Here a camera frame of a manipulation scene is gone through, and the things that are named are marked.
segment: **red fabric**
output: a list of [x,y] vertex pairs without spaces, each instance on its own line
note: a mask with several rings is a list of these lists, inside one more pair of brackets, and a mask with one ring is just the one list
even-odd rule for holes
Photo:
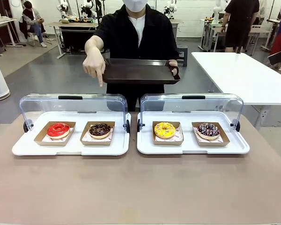
[[281,52],[281,34],[278,34],[273,44],[270,55]]

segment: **donut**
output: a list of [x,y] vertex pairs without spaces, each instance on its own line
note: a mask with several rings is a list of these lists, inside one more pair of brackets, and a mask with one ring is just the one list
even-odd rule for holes
[[173,137],[175,135],[176,129],[172,124],[162,122],[155,125],[154,132],[157,137],[166,139]]
[[106,138],[111,132],[111,127],[106,123],[98,123],[89,128],[89,134],[96,139]]
[[65,123],[55,123],[47,130],[47,135],[52,139],[66,137],[70,133],[70,126]]
[[201,123],[198,126],[198,135],[207,140],[214,140],[220,136],[220,130],[212,123]]

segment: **white face mask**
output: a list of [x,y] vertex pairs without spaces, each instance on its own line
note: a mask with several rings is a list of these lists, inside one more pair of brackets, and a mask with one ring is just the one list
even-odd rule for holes
[[140,12],[146,5],[148,0],[123,0],[126,7],[134,13]]

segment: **yellow icing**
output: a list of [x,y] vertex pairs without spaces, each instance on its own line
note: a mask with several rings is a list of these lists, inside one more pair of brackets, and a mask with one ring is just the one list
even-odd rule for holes
[[154,127],[154,132],[158,137],[170,138],[175,135],[176,129],[170,123],[158,123]]

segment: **black hair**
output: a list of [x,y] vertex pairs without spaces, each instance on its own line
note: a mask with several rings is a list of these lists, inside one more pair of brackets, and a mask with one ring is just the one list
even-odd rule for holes
[[27,8],[27,9],[31,9],[31,8],[32,8],[32,4],[31,4],[30,1],[24,2],[24,6],[25,6],[25,8]]

